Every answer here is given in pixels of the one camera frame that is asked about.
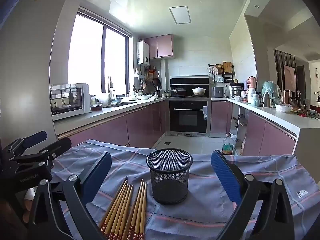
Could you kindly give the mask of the left hand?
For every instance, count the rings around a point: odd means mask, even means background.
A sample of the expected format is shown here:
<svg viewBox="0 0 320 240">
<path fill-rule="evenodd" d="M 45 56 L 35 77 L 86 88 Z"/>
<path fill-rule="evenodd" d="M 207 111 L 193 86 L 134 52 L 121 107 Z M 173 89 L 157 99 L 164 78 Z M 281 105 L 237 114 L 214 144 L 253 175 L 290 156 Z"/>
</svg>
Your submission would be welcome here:
<svg viewBox="0 0 320 240">
<path fill-rule="evenodd" d="M 29 216 L 33 204 L 33 200 L 35 197 L 37 187 L 32 187 L 28 189 L 24 195 L 24 207 L 25 207 L 25 212 L 23 214 L 23 221 L 28 224 L 29 222 Z"/>
</svg>

